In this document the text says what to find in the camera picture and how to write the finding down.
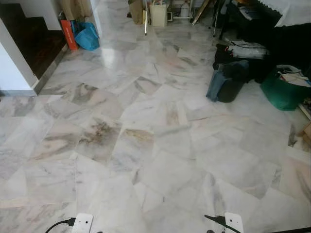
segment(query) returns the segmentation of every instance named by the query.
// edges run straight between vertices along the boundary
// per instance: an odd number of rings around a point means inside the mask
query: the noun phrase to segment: white cloth
[[[311,0],[259,0],[282,17],[276,27],[311,23]]]

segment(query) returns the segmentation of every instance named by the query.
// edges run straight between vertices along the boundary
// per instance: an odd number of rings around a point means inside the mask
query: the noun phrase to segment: white wall
[[[0,90],[31,90],[38,81],[0,19]]]
[[[0,0],[1,3],[19,3],[26,17],[44,17],[49,30],[61,30],[57,16],[59,0]]]

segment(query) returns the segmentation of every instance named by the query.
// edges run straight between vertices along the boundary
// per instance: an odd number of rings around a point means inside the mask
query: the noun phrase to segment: blue plastic bag
[[[92,51],[97,49],[99,47],[99,37],[94,25],[92,23],[77,24],[79,32],[74,32],[74,40],[86,50]]]

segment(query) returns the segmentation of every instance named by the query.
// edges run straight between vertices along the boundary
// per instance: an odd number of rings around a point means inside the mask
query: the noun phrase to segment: red box
[[[61,20],[60,23],[62,24],[63,31],[67,40],[67,44],[70,48],[70,50],[77,50],[78,45],[74,40],[73,32],[71,29],[70,21],[68,20]]]

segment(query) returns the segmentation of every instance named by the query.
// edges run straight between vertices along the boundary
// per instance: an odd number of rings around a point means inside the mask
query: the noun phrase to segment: green bag
[[[298,104],[310,96],[311,88],[294,85],[280,79],[281,74],[278,71],[283,70],[284,67],[293,69],[293,72],[299,72],[292,66],[277,66],[260,87],[274,107],[282,111],[293,111]]]

